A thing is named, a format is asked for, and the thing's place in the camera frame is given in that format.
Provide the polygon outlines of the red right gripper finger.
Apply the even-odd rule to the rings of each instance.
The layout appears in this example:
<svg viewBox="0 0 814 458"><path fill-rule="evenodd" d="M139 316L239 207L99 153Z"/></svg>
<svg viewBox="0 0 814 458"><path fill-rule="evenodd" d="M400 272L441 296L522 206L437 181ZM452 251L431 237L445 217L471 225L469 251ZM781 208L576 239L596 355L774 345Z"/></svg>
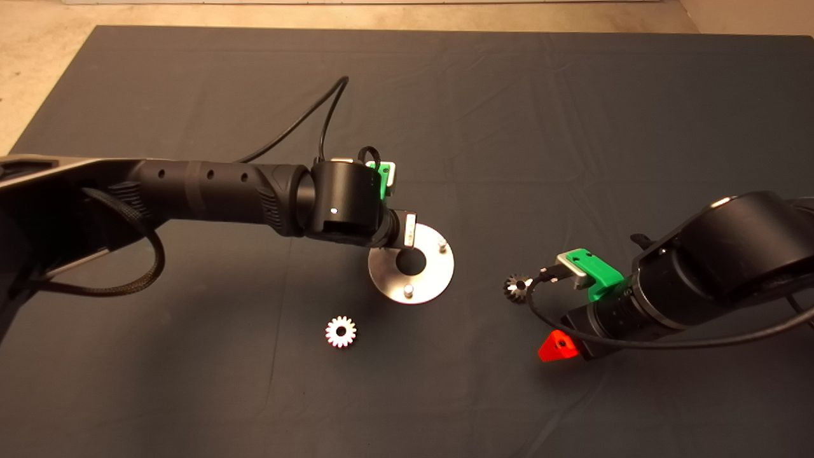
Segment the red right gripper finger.
<svg viewBox="0 0 814 458"><path fill-rule="evenodd" d="M542 362L573 359L581 355L572 337L561 330L552 330L538 348L538 358Z"/></svg>

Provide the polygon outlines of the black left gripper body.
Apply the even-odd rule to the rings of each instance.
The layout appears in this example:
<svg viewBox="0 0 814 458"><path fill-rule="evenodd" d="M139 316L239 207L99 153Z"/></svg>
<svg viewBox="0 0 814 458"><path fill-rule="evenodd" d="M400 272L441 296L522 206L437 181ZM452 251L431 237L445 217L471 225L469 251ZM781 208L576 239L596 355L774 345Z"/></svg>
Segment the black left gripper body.
<svg viewBox="0 0 814 458"><path fill-rule="evenodd" d="M391 249L404 249L405 220L408 211L400 209L385 209L383 218L375 232L375 247L390 247Z"/></svg>

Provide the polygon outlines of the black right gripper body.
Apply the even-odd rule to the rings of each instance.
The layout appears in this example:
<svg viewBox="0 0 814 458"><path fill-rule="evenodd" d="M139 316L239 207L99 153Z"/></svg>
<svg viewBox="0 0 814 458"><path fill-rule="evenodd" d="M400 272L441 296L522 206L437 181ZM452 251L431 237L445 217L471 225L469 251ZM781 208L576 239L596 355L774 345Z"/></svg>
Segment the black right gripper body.
<svg viewBox="0 0 814 458"><path fill-rule="evenodd" d="M562 324L620 341L657 339L657 322L640 309L630 282L622 282L601 299L568 311L562 316Z"/></svg>

